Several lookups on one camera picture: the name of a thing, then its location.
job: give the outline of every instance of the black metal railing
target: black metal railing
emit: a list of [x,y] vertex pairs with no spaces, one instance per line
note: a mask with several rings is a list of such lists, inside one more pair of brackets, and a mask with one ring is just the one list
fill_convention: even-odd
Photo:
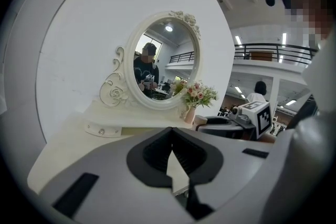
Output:
[[169,63],[183,62],[183,61],[193,61],[195,60],[195,52],[186,52],[185,54],[173,55],[170,57]]
[[316,52],[318,50],[301,47],[296,45],[282,45],[276,43],[250,43],[250,44],[242,44],[235,45],[235,59],[247,59],[253,60],[252,52],[257,52],[258,58],[266,58],[267,59],[276,59],[277,62],[298,62],[304,65],[308,65],[309,62],[303,62],[303,60],[311,61]]

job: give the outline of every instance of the black slot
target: black slot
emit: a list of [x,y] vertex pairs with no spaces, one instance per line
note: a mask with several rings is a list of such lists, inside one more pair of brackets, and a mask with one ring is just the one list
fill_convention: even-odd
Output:
[[252,148],[246,148],[242,152],[245,153],[245,154],[248,154],[248,155],[252,155],[252,156],[256,156],[256,157],[264,158],[264,159],[266,159],[267,156],[268,156],[268,152],[258,151],[258,150],[254,150]]
[[53,207],[63,215],[72,218],[99,176],[84,173],[70,188],[55,202]]

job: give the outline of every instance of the person in mirror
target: person in mirror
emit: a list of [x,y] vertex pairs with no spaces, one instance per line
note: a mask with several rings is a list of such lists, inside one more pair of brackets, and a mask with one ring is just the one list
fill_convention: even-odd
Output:
[[133,61],[134,76],[140,90],[148,97],[152,90],[158,87],[159,68],[154,63],[156,46],[146,43],[142,49],[141,56],[135,56]]
[[264,95],[267,93],[266,84],[263,81],[258,81],[254,87],[254,92],[247,96],[249,103],[253,101],[266,102]]

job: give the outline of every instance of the mirror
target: mirror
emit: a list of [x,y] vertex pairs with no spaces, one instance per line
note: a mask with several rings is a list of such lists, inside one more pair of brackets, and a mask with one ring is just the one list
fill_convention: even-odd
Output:
[[190,31],[178,20],[152,24],[141,35],[134,52],[134,79],[142,93],[166,100],[179,93],[194,69],[195,44]]

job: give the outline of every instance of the white backdrop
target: white backdrop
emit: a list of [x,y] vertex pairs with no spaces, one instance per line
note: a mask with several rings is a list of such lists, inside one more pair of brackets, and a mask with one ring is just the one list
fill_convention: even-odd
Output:
[[196,113],[217,114],[234,56],[217,0],[66,0],[49,27],[37,70],[37,107],[47,141],[72,111],[83,112],[98,97],[116,47],[124,46],[145,18],[166,10],[196,17],[204,54],[202,80],[220,95],[212,108]]

